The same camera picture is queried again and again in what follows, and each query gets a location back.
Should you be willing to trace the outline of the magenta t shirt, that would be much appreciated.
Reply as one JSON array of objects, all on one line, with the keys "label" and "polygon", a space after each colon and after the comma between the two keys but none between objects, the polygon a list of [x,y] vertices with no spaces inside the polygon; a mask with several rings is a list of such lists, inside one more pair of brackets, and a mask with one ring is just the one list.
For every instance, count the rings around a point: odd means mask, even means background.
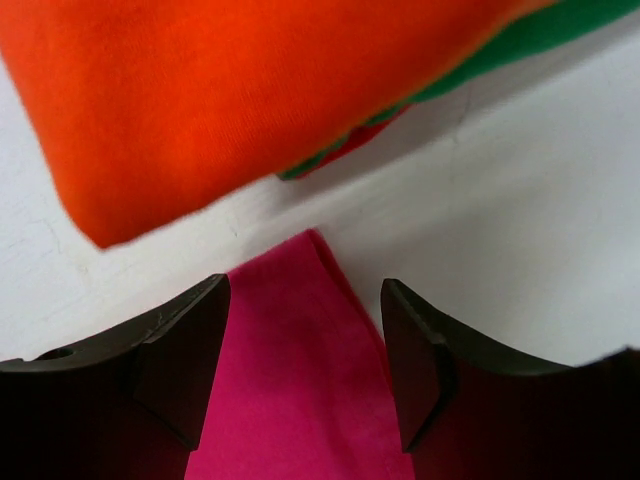
[{"label": "magenta t shirt", "polygon": [[410,479],[382,339],[323,237],[230,275],[222,350],[190,479]]}]

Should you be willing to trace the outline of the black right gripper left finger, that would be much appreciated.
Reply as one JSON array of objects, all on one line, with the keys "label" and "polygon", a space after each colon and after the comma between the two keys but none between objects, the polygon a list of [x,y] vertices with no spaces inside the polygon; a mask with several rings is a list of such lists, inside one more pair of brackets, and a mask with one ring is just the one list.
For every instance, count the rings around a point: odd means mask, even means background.
[{"label": "black right gripper left finger", "polygon": [[203,432],[224,274],[84,340],[1,365],[5,479],[181,479]]}]

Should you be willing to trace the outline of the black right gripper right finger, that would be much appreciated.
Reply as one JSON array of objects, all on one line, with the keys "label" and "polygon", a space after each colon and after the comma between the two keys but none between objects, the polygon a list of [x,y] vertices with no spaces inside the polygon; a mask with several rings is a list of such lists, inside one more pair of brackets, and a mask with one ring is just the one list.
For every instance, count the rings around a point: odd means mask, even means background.
[{"label": "black right gripper right finger", "polygon": [[576,367],[502,344],[396,279],[381,312],[401,444],[419,479],[635,479],[639,353]]}]

